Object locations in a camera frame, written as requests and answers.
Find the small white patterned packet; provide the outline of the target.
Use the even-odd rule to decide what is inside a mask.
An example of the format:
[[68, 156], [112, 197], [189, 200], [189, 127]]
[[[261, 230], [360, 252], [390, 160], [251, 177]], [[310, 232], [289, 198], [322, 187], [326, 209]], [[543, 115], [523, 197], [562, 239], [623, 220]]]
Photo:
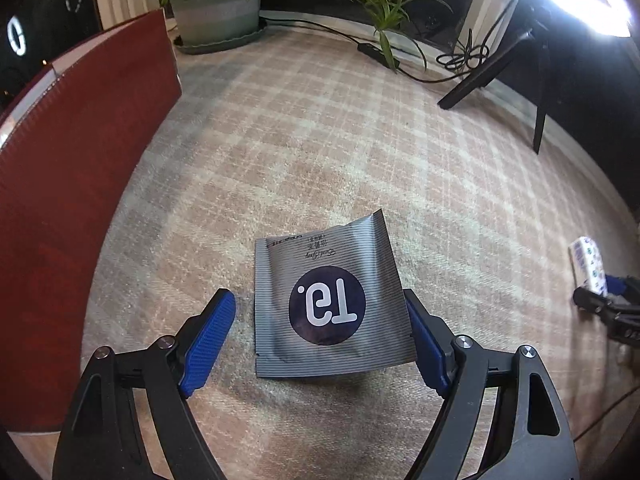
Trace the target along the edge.
[[597, 243], [590, 237], [581, 236], [570, 243], [568, 252], [572, 260], [576, 285], [595, 294], [606, 296], [608, 285]]

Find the grey T9 foil sachet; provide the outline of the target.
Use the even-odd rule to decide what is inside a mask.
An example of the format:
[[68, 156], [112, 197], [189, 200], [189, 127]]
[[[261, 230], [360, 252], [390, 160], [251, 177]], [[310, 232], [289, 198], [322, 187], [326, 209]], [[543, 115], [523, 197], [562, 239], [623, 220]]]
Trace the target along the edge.
[[384, 214], [256, 240], [256, 374], [356, 374], [416, 359]]

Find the black tripod stand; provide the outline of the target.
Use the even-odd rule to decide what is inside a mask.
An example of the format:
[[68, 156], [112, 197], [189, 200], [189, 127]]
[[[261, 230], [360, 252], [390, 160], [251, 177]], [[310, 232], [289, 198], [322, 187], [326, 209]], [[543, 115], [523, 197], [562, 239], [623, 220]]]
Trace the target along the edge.
[[550, 28], [550, 11], [545, 6], [531, 6], [524, 25], [506, 38], [496, 53], [473, 68], [437, 105], [442, 110], [451, 110], [473, 90], [486, 87], [495, 79], [512, 89], [523, 90], [524, 96], [536, 107], [532, 148], [538, 155], [551, 92]]

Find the red storage box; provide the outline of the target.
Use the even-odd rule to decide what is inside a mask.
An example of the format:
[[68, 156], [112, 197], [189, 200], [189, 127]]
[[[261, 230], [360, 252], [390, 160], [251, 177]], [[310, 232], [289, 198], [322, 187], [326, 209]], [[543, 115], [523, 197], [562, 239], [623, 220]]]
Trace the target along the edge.
[[1, 425], [61, 427], [94, 270], [122, 192], [178, 101], [160, 10], [68, 50], [1, 117]]

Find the small spider plant offshoot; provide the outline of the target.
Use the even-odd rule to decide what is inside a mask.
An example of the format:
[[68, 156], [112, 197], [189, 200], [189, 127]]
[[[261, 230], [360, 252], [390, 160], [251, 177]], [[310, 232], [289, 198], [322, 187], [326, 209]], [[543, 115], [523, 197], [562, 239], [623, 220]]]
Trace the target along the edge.
[[416, 40], [408, 36], [402, 28], [410, 21], [410, 15], [406, 10], [406, 6], [410, 3], [417, 1], [429, 1], [443, 6], [446, 10], [452, 13], [452, 7], [444, 0], [352, 0], [358, 2], [360, 6], [370, 16], [374, 30], [378, 33], [378, 43], [380, 44], [382, 55], [384, 58], [383, 63], [390, 68], [393, 72], [398, 70], [399, 64], [396, 62], [396, 58], [393, 55], [392, 46], [390, 40], [386, 35], [386, 32], [396, 32], [396, 34], [407, 38], [416, 47], [416, 50], [420, 54], [422, 60], [423, 69], [426, 70], [426, 57], [419, 47]]

